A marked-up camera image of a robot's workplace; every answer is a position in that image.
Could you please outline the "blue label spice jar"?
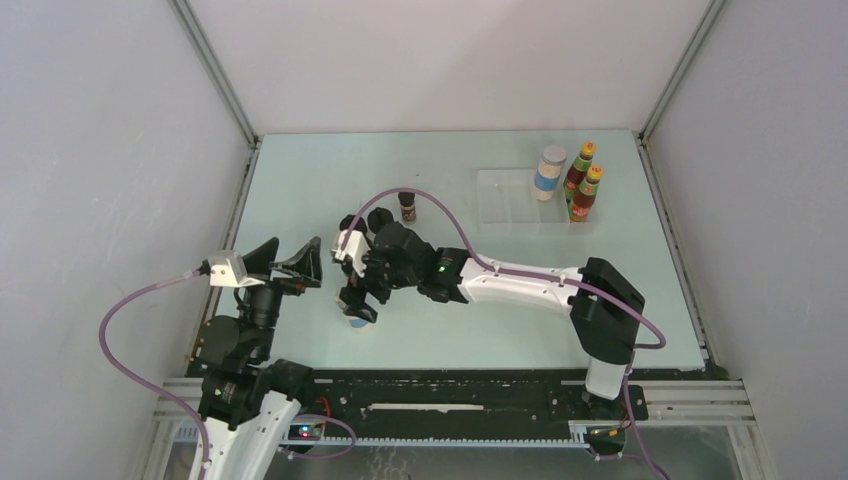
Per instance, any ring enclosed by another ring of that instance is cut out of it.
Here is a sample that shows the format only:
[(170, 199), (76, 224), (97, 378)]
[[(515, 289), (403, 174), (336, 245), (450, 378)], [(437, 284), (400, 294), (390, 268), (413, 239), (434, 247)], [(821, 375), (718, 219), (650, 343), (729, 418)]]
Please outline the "blue label spice jar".
[(351, 329), (359, 332), (365, 332), (371, 330), (374, 327), (372, 322), (367, 321), (361, 317), (354, 316), (352, 314), (347, 313), (347, 304), (342, 301), (340, 298), (336, 298), (336, 304), (338, 308), (342, 311), (342, 314), (346, 321), (348, 322)]
[(567, 152), (562, 146), (549, 145), (543, 149), (534, 176), (535, 196), (539, 201), (554, 196), (566, 159)]

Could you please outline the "black lid salt shaker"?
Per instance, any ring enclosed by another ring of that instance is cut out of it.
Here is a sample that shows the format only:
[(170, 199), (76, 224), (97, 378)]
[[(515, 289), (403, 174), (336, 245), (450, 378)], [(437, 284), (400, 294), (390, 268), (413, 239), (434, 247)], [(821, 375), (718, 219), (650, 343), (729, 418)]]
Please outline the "black lid salt shaker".
[(383, 207), (374, 208), (367, 216), (367, 226), (374, 234), (377, 234), (383, 227), (394, 221), (392, 212)]
[(349, 214), (349, 215), (345, 216), (340, 221), (339, 230), (340, 231), (353, 230), (353, 231), (359, 231), (363, 234), (367, 234), (368, 233), (368, 226), (367, 226), (367, 222), (364, 218), (357, 217), (355, 214)]

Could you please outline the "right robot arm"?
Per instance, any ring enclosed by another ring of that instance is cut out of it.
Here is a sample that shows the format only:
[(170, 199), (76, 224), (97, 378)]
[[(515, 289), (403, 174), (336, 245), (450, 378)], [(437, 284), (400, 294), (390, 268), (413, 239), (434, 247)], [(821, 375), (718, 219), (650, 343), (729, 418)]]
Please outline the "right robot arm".
[(466, 249), (434, 248), (398, 222), (374, 237), (341, 229), (331, 252), (347, 277), (338, 303), (352, 325), (376, 322), (368, 297), (386, 304), (404, 288), (437, 303), (548, 309), (571, 321), (589, 357), (581, 392), (585, 411), (606, 418), (620, 407), (640, 325), (633, 315), (643, 312), (645, 298), (608, 261), (591, 257), (582, 267), (544, 269), (474, 258)]

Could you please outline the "sauce bottle yellow cap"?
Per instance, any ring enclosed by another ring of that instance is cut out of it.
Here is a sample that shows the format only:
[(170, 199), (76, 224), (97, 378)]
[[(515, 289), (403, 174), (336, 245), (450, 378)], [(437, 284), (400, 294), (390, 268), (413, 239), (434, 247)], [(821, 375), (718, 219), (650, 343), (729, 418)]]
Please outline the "sauce bottle yellow cap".
[(597, 191), (603, 175), (604, 168), (602, 166), (593, 165), (588, 169), (586, 176), (572, 196), (569, 210), (569, 220), (572, 223), (582, 223), (587, 220), (596, 201)]
[(568, 169), (563, 182), (563, 190), (567, 203), (572, 201), (579, 184), (585, 178), (592, 165), (597, 146), (594, 142), (587, 141), (582, 144), (578, 155)]

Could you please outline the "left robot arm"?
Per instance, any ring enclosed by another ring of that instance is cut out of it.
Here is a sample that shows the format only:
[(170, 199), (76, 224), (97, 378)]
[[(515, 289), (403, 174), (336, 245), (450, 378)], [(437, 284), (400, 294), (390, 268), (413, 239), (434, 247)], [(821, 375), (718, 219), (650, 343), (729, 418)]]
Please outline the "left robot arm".
[(195, 360), (203, 369), (198, 415), (205, 428), (192, 466), (202, 479), (261, 479), (297, 416), (312, 411), (311, 368), (271, 359), (282, 300), (322, 284), (321, 240), (279, 261), (272, 237), (246, 255), (221, 250), (200, 271), (233, 291), (236, 316), (216, 315), (201, 328)]

